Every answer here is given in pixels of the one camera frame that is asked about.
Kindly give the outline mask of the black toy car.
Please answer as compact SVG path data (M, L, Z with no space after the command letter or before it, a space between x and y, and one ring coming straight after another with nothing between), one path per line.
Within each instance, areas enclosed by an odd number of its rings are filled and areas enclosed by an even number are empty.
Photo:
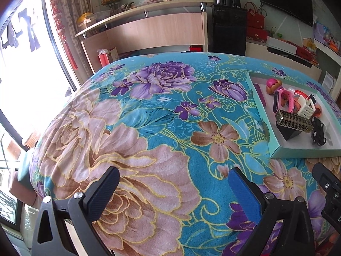
M311 123L313 130L310 134L313 142L318 146L324 146L324 144L327 142L327 139L324 136L324 123L314 116L311 119Z

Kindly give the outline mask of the gold black patterned box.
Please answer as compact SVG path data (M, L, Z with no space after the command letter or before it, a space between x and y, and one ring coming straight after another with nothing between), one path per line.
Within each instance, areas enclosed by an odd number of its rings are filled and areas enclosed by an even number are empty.
M296 129L301 132L310 133L313 130L312 123L309 119L298 116L296 113L289 113L284 110L279 110L275 114L276 122L279 125Z

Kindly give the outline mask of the cream hair claw clip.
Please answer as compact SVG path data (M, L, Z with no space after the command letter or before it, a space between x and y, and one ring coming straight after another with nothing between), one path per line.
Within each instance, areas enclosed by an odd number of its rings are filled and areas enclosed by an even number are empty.
M298 103L300 105L300 109L297 111L298 116L310 119L316 111L313 100L309 96L304 98L302 95L300 95L298 98Z

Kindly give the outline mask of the pink smart wristband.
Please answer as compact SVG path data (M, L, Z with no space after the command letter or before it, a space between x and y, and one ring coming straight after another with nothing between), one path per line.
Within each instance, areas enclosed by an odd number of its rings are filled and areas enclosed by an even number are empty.
M277 113L282 108L285 108L285 111L289 113L294 113L295 110L294 93L285 88L280 88L274 92L273 112Z

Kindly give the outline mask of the red white glue bottle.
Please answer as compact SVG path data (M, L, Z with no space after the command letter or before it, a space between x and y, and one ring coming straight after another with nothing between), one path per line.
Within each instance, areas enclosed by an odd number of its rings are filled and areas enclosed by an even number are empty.
M294 96L302 96L304 99L307 99L309 96L300 90L292 90Z

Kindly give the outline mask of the pink dog toy figure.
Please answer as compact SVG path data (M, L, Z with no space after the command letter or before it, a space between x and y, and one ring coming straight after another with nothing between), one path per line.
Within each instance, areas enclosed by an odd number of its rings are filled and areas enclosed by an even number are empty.
M266 81L266 93L273 95L278 89L282 88L282 81L275 78L270 78Z

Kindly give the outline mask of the magenta lighter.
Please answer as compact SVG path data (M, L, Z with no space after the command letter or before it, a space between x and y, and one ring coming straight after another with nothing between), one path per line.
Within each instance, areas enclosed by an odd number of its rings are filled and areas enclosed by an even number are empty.
M259 96L259 98L261 100L262 106L265 108L266 107L266 100L264 98L264 95L262 93L260 85L257 84L257 83L254 83L253 85L254 85L254 88L256 89L256 92L257 92L257 94L258 94L258 96Z

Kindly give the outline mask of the floral blue tablecloth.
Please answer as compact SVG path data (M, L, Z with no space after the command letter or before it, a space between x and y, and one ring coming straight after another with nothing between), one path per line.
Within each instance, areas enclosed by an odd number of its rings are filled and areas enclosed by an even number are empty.
M235 255L255 224L229 188L237 167L264 192L307 200L314 238L323 219L320 162L340 176L340 158L273 160L247 84L249 73L321 86L295 69L249 57L162 53L126 58L91 77L51 121L29 162L40 196L66 199L114 166L120 183L94 228L123 255Z

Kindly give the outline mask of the red paper bag floor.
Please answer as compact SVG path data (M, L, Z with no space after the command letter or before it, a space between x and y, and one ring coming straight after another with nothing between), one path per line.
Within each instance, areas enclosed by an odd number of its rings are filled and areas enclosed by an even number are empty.
M97 50L97 52L98 52L99 62L101 63L102 67L105 67L109 65L110 63L113 63L120 59L117 49L115 47L112 49L99 49Z

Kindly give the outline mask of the white side desk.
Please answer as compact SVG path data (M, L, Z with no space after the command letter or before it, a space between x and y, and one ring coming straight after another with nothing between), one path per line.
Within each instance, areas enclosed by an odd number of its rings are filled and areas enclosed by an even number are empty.
M319 68L321 69L321 75L318 82L322 83L326 72L328 72L335 79L334 87L329 94L334 100L338 100L340 95L340 55L316 39L314 39L314 44L317 47L317 61L319 63Z

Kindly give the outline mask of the white flat box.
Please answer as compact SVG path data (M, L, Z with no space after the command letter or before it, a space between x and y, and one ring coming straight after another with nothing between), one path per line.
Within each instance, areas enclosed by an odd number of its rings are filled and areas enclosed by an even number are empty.
M290 54L296 54L297 47L286 41L282 41L280 39L276 39L276 38L268 36L266 40L266 44L270 46L271 48L282 50Z

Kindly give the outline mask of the cream TV stand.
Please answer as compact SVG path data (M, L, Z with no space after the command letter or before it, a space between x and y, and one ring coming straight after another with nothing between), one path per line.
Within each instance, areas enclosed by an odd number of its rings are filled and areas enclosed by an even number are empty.
M272 63L280 64L284 67L289 67L304 73L308 77L318 81L320 79L322 70L310 62L287 53L285 51L269 47L264 43L246 42L245 56L265 60Z

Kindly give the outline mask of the yellow lidded container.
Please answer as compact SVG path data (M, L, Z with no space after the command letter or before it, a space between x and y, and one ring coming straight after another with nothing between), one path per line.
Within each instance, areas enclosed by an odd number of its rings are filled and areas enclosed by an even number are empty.
M80 32L97 22L96 15L93 13L83 13L76 22L77 31Z

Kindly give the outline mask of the wooden curved shelf desk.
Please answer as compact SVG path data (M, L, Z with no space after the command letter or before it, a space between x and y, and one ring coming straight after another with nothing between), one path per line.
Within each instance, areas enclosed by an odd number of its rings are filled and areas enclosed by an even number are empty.
M213 0L174 0L136 7L97 22L78 32L91 70L102 68L98 50L116 48L119 53L167 46L200 45L208 51L208 18L206 8ZM106 31L88 36L87 33L107 24L144 15Z

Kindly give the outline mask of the yellow flower bouquet vase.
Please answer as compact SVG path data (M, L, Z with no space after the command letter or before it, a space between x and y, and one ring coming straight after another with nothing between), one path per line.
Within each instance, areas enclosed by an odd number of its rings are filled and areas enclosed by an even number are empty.
M122 0L101 0L100 6L108 7L111 15L121 12Z

